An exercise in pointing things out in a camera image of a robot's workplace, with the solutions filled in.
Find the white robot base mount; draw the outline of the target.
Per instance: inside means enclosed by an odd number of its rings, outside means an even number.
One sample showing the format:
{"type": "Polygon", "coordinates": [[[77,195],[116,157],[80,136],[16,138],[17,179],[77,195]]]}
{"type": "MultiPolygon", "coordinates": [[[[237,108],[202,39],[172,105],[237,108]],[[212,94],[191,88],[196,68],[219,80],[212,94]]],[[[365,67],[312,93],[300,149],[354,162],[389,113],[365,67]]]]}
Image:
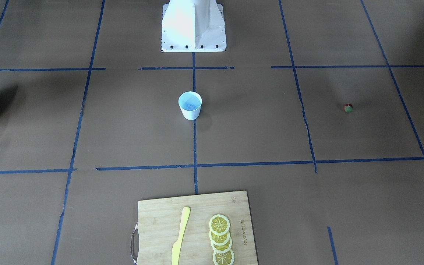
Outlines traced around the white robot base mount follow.
{"type": "Polygon", "coordinates": [[[160,50],[165,53],[224,52],[223,6],[215,0],[170,0],[163,5],[160,50]]]}

